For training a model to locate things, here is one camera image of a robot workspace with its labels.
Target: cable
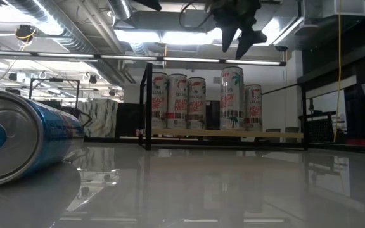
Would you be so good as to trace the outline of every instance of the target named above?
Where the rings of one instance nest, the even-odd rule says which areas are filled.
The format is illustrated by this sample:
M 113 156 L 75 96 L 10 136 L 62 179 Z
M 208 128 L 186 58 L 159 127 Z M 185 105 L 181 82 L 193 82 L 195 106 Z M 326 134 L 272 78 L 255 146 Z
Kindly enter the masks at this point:
M 339 32 L 339 79 L 337 87 L 337 105 L 336 105 L 336 125 L 335 125 L 335 135 L 333 136 L 333 142 L 336 142 L 337 137 L 337 125 L 339 118 L 339 98 L 340 98 L 340 83 L 342 81 L 342 0 L 339 0 L 339 14 L 338 14 L 338 32 Z
M 33 35 L 35 35 L 35 33 L 36 33 L 36 29 L 30 34 L 30 35 L 26 35 L 26 36 L 24 36 L 24 37 L 19 37 L 19 36 L 17 36 L 16 35 L 16 31 L 17 31 L 18 29 L 15 29 L 15 36 L 16 36 L 16 38 L 18 38 L 18 39 L 27 39 L 26 40 L 26 43 L 28 43 L 28 41 L 29 41 L 29 38 L 30 37 L 32 37 Z
M 29 41 L 29 38 L 30 38 L 30 36 L 29 37 L 27 37 L 27 40 L 26 40 L 26 43 L 25 43 L 25 45 L 23 45 L 23 47 L 21 47 L 20 49 L 19 49 L 19 51 L 23 51 L 24 49 L 25 49 L 25 47 L 27 47 L 27 44 L 28 44 L 28 41 Z M 5 75 L 11 70 L 11 68 L 13 67 L 13 65 L 16 63 L 16 61 L 17 61 L 18 59 L 15 59 L 12 63 L 11 63 L 11 65 L 10 65 L 10 67 L 8 67 L 8 69 L 6 69 L 6 71 L 4 72 L 4 74 L 0 77 L 0 81 L 5 77 Z
M 181 10 L 180 15 L 178 16 L 178 23 L 180 24 L 181 28 L 185 29 L 185 30 L 195 30 L 200 28 L 205 22 L 207 22 L 207 20 L 212 16 L 212 12 L 209 13 L 204 19 L 203 21 L 196 27 L 185 27 L 182 23 L 181 23 L 181 17 L 183 16 L 184 11 L 187 10 L 187 8 L 189 6 L 191 6 L 194 2 L 196 2 L 197 0 L 191 0 L 186 6 L 184 6 L 184 8 Z

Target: palm tree graphic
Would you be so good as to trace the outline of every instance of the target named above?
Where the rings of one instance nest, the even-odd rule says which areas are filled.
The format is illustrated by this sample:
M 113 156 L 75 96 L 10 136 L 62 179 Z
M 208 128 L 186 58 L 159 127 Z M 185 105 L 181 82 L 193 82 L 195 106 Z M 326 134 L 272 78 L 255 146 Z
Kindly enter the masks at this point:
M 229 119 L 232 121 L 232 128 L 234 128 L 234 124 L 238 124 L 238 118 L 237 117 L 229 117 Z
M 234 80 L 234 85 L 237 85 L 240 83 L 240 74 L 238 72 L 233 73 L 234 76 L 232 77 L 232 80 Z

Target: ventilation duct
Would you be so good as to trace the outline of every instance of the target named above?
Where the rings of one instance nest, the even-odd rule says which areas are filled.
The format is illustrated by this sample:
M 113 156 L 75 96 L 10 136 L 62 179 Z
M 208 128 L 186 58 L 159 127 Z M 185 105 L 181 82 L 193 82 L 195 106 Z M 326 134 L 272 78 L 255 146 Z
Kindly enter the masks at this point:
M 132 15 L 132 7 L 129 0 L 107 0 L 112 15 L 117 20 L 126 20 Z
M 149 51 L 145 43 L 130 43 L 133 53 L 139 56 L 158 56 L 159 54 Z M 154 65 L 163 65 L 162 61 L 148 61 Z
M 21 11 L 36 20 L 35 26 L 48 35 L 60 35 L 66 38 L 53 38 L 58 44 L 71 53 L 93 54 L 98 51 L 87 40 L 71 19 L 62 12 L 52 0 L 3 0 L 8 6 Z M 122 86 L 125 82 L 122 75 L 116 72 L 104 60 L 88 62 L 111 84 Z

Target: beverage can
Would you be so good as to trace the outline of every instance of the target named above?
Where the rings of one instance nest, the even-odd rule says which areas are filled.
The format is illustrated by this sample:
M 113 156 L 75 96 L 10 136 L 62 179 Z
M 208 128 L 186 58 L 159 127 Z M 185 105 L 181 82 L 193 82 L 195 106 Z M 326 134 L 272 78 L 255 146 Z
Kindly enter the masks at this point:
M 246 85 L 245 127 L 247 131 L 263 131 L 262 95 L 260 85 Z
M 169 94 L 167 105 L 167 128 L 187 128 L 187 75 L 172 74 L 169 76 Z
M 61 161 L 83 141 L 74 116 L 0 91 L 0 184 Z
M 153 72 L 153 87 L 151 89 L 151 127 L 164 129 L 167 127 L 167 90 L 168 76 L 162 72 Z
M 188 79 L 188 129 L 206 129 L 206 90 L 205 79 Z
M 232 66 L 221 73 L 221 130 L 244 129 L 243 69 Z

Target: fluorescent light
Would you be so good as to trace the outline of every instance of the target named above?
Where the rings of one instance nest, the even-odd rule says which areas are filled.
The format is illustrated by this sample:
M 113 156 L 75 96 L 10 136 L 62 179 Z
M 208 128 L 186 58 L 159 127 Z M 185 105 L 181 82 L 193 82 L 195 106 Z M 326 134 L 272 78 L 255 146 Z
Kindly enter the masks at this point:
M 280 43 L 288 34 L 290 34 L 292 32 L 292 30 L 297 28 L 298 25 L 301 24 L 303 21 L 304 21 L 304 18 L 300 17 L 289 29 L 287 29 L 280 37 L 278 37 L 278 39 L 276 39 L 273 42 L 273 44 L 277 45 L 278 43 Z
M 65 58 L 93 58 L 93 54 L 61 54 L 61 53 L 39 53 L 42 57 L 65 57 Z
M 144 60 L 144 61 L 156 61 L 157 57 L 153 56 L 122 56 L 122 55 L 101 55 L 104 59 L 114 60 Z
M 241 30 L 238 29 L 233 37 L 233 40 L 236 41 L 241 34 Z M 222 30 L 220 28 L 214 28 L 213 30 L 207 33 L 207 36 L 210 37 L 212 40 L 222 40 Z
M 8 55 L 8 56 L 30 56 L 31 54 L 28 52 L 21 51 L 0 51 L 0 55 Z
M 89 63 L 96 63 L 98 62 L 98 60 L 83 60 L 83 59 L 68 59 L 69 61 L 75 61 L 75 62 L 80 62 L 80 61 L 83 61 L 83 62 L 89 62 Z
M 280 66 L 277 61 L 254 61 L 254 60 L 226 60 L 226 63 L 244 64 L 244 65 L 266 65 L 266 66 Z
M 211 44 L 212 37 L 207 36 L 206 33 L 166 32 L 163 36 L 162 42 L 177 45 L 201 45 Z
M 217 59 L 204 59 L 204 58 L 180 58 L 180 57 L 164 57 L 165 61 L 190 61 L 199 63 L 218 63 Z
M 68 102 L 75 102 L 76 98 L 67 98 L 67 97 L 55 97 L 55 96 L 32 96 L 32 99 L 55 99 L 55 100 L 62 100 L 62 101 L 68 101 Z M 118 98 L 100 98 L 100 99 L 110 99 L 112 101 L 116 101 L 119 103 L 123 103 L 123 101 L 119 100 Z M 79 98 L 79 101 L 87 102 L 87 101 L 93 101 L 95 98 Z
M 17 9 L 0 6 L 0 22 L 31 22 L 31 18 Z
M 61 91 L 58 89 L 48 89 L 48 91 L 54 93 L 54 94 L 61 94 Z
M 128 43 L 160 42 L 157 32 L 114 30 L 120 41 Z

